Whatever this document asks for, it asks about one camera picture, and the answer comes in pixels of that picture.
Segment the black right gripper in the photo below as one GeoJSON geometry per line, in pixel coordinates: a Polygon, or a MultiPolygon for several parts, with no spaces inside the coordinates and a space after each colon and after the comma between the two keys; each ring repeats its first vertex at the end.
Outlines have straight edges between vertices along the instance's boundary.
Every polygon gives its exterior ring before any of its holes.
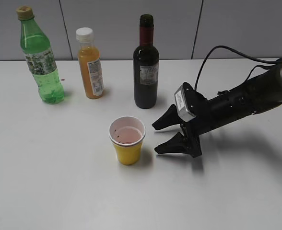
{"type": "Polygon", "coordinates": [[[189,122],[183,121],[177,113],[175,104],[170,105],[168,110],[154,123],[155,130],[180,125],[181,132],[177,132],[170,140],[154,148],[157,154],[182,153],[193,158],[202,155],[200,135],[214,129],[214,121],[210,112],[209,101],[192,86],[184,82],[184,93],[189,110],[196,116],[189,122]]]}

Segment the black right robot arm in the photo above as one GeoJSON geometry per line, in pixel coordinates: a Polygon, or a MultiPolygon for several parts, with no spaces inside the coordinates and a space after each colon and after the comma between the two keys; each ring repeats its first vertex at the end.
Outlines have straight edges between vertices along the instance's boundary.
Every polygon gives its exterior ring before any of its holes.
{"type": "Polygon", "coordinates": [[[200,135],[246,116],[261,114],[282,104],[282,58],[271,66],[263,66],[263,74],[244,81],[237,87],[218,92],[206,99],[184,82],[175,92],[175,104],[152,126],[161,130],[180,125],[181,131],[155,147],[158,154],[182,153],[193,158],[202,155],[200,135]]]}

